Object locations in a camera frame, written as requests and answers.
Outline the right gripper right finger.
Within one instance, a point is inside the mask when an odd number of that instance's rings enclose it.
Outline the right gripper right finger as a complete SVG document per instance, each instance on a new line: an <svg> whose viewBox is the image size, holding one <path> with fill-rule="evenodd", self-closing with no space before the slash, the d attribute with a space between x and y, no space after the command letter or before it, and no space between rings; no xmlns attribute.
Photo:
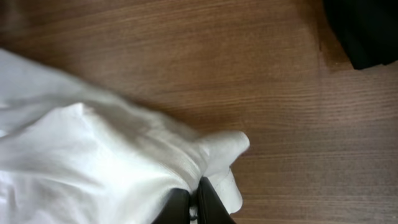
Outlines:
<svg viewBox="0 0 398 224"><path fill-rule="evenodd" d="M200 179L197 205L198 224L236 224L206 177Z"/></svg>

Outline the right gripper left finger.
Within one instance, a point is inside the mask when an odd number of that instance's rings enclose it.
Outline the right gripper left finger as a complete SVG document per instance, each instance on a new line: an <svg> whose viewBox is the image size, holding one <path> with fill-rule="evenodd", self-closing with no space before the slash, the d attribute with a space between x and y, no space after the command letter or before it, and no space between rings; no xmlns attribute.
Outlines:
<svg viewBox="0 0 398 224"><path fill-rule="evenodd" d="M190 194L183 189L172 189L169 197L152 224L189 224Z"/></svg>

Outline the white t-shirt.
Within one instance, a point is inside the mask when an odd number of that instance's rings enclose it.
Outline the white t-shirt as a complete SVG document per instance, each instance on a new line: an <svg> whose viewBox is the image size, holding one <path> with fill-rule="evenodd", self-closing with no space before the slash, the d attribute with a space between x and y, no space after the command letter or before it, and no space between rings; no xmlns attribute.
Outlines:
<svg viewBox="0 0 398 224"><path fill-rule="evenodd" d="M204 177L232 214L243 199L231 165L249 145L1 51L2 223L151 223Z"/></svg>

